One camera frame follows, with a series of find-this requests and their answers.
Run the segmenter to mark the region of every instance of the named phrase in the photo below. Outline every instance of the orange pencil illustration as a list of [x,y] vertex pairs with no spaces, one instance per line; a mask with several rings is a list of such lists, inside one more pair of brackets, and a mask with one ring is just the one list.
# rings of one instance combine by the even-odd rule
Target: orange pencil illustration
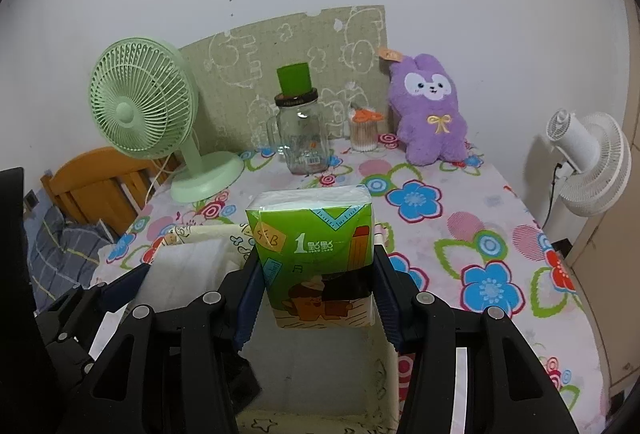
[[354,231],[349,245],[347,270],[357,270],[364,267],[369,246],[369,231],[370,228],[366,225],[357,227]]

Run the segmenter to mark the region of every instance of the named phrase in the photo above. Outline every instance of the cabinet door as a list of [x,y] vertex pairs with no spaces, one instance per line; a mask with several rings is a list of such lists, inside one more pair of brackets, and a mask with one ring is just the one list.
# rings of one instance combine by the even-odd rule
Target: cabinet door
[[611,386],[640,367],[640,150],[626,190],[572,268],[602,335]]

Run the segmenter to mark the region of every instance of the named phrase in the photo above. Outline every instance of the glass jar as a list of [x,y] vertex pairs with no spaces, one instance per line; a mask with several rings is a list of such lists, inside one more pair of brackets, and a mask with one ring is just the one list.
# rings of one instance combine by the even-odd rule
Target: glass jar
[[329,140],[313,88],[302,95],[275,97],[278,114],[267,122],[270,148],[284,154],[293,174],[313,174],[329,167]]

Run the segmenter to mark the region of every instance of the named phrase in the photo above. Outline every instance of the metal screw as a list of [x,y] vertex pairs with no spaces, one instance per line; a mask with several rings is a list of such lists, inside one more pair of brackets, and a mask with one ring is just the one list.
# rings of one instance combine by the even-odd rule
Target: metal screw
[[421,291],[418,293],[418,295],[415,296],[415,300],[420,304],[433,304],[436,302],[436,298],[433,296],[433,293],[429,293],[428,291]]
[[491,306],[486,312],[492,319],[500,320],[504,317],[504,310],[498,306]]
[[220,302],[221,299],[222,295],[220,295],[220,293],[218,293],[217,291],[207,291],[202,296],[202,301],[205,304],[215,304],[216,302]]
[[133,315],[133,318],[143,319],[147,315],[149,315],[149,308],[148,306],[138,306],[133,310],[132,315]]

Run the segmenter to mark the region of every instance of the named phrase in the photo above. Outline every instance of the cartoon drawing on cardboard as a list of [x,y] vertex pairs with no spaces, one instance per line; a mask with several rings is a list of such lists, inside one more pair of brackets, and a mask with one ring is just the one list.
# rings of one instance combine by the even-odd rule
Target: cartoon drawing on cardboard
[[282,301],[290,315],[300,320],[316,321],[321,316],[325,320],[346,317],[353,305],[348,300],[322,300],[324,282],[321,275],[315,275],[310,281],[289,288],[289,299]]

